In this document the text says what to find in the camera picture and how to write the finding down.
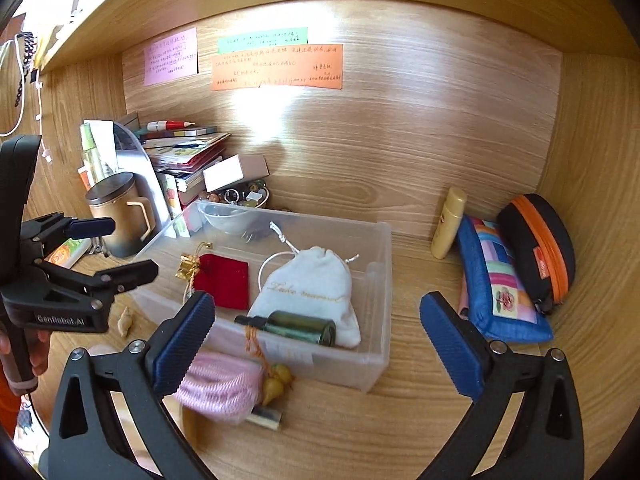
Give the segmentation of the person left hand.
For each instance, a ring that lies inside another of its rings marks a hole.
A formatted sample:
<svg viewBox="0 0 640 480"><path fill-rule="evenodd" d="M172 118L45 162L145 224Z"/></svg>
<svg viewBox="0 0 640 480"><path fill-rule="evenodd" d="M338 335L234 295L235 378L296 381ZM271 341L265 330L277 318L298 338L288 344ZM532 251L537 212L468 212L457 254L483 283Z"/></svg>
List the person left hand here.
<svg viewBox="0 0 640 480"><path fill-rule="evenodd" d="M41 376L48 369L50 342L50 332L36 330L34 339L28 344L29 367L35 377ZM0 349L2 356L12 353L11 341L6 333L1 333Z"/></svg>

